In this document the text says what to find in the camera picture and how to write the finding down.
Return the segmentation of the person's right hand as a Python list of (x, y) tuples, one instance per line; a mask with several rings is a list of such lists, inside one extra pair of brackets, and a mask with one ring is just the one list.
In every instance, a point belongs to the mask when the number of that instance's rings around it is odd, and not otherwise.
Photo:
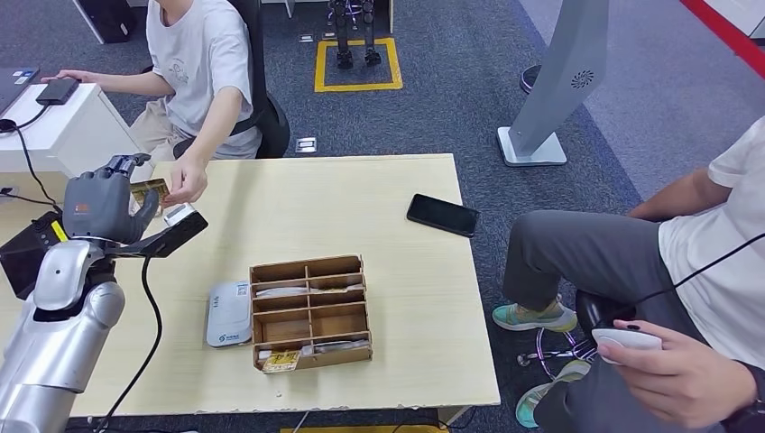
[(54, 76), (42, 78), (41, 83), (49, 83), (57, 79), (75, 79), (81, 83), (97, 83), (98, 74), (79, 69), (62, 69)]

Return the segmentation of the person's left hand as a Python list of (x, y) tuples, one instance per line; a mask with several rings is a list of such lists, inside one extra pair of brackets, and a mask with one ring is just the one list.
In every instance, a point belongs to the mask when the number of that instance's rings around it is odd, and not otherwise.
[(165, 207), (196, 202), (207, 188), (209, 159), (187, 153), (175, 161), (171, 171), (170, 193), (162, 200)]
[(616, 363), (631, 394), (658, 418), (704, 428), (758, 399), (758, 385), (747, 367), (694, 338), (642, 320), (616, 320), (614, 325), (637, 327), (662, 341), (660, 350), (598, 345), (598, 353)]

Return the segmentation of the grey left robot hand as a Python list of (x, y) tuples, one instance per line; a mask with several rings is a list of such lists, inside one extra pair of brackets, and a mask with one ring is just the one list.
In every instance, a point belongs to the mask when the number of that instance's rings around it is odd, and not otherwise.
[(70, 179), (63, 208), (68, 237), (103, 238), (120, 244), (140, 241), (160, 205), (159, 193), (151, 190), (139, 210), (130, 213), (130, 178), (134, 168), (148, 160), (147, 153), (115, 155), (97, 170)]

